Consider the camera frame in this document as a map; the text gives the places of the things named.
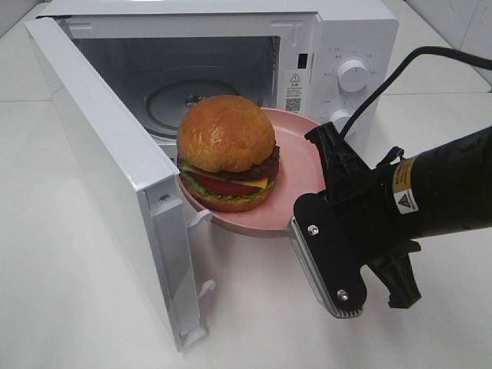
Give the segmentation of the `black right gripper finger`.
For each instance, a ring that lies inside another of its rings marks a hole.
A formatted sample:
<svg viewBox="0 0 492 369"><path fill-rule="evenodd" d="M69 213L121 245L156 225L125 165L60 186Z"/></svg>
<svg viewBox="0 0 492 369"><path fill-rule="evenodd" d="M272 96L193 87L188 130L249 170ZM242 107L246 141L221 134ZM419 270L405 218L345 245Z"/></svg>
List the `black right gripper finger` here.
<svg viewBox="0 0 492 369"><path fill-rule="evenodd" d="M320 158L326 192L335 184L360 170L360 156L329 122L311 129L304 138L312 143Z"/></svg>
<svg viewBox="0 0 492 369"><path fill-rule="evenodd" d="M388 289L390 308L408 309L421 299L409 254L375 258L371 270Z"/></svg>

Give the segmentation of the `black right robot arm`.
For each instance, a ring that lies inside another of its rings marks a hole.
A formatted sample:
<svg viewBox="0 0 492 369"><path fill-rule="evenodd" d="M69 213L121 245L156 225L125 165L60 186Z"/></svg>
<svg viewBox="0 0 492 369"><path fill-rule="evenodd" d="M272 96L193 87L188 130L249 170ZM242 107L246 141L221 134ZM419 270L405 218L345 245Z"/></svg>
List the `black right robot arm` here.
<svg viewBox="0 0 492 369"><path fill-rule="evenodd" d="M358 316L368 266L392 308L420 299L410 255L419 239L491 225L491 130L485 128L412 158L392 148L368 167L333 124L306 139L319 152L326 188L297 199L307 268L321 302L335 317Z"/></svg>

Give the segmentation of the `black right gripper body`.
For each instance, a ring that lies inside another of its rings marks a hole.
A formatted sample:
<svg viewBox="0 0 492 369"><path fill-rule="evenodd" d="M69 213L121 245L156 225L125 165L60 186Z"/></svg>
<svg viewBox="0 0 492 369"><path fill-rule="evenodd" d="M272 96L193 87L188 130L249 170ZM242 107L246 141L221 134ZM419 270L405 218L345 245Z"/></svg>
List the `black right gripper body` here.
<svg viewBox="0 0 492 369"><path fill-rule="evenodd" d="M387 156L376 168L360 157L360 170L341 179L327 202L344 230L357 263L371 268L375 258L419 251L407 227L421 209L417 201L420 156L398 163Z"/></svg>

